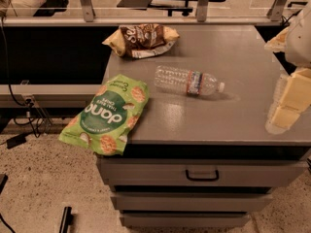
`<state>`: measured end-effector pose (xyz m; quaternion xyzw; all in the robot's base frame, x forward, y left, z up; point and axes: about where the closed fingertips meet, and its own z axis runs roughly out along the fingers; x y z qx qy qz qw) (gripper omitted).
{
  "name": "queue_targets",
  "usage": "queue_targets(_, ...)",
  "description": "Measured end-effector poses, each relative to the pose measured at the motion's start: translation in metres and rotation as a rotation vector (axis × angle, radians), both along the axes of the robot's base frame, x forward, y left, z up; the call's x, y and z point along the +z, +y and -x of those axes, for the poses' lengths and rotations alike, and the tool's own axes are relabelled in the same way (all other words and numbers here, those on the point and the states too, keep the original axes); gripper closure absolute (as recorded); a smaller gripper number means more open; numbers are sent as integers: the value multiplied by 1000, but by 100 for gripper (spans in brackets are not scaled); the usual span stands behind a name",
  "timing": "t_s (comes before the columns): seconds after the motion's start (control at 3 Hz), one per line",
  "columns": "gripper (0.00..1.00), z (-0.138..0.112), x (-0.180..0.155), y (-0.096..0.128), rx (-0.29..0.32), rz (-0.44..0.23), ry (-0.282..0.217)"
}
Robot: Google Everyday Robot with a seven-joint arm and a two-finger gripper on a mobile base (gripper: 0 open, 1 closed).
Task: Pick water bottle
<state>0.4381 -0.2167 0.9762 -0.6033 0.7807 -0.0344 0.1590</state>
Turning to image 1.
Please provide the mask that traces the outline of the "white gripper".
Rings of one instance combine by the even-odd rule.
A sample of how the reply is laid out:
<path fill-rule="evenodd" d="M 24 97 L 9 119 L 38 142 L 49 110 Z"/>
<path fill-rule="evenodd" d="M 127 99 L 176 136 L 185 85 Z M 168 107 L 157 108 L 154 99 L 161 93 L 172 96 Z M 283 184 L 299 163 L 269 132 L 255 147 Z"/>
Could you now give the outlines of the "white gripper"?
<path fill-rule="evenodd" d="M 307 4 L 291 22 L 264 48 L 285 52 L 286 60 L 295 66 L 311 67 L 311 4 Z M 271 134 L 283 134 L 311 106 L 311 69 L 297 68 L 290 75 L 282 74 L 276 83 L 265 124 Z"/>

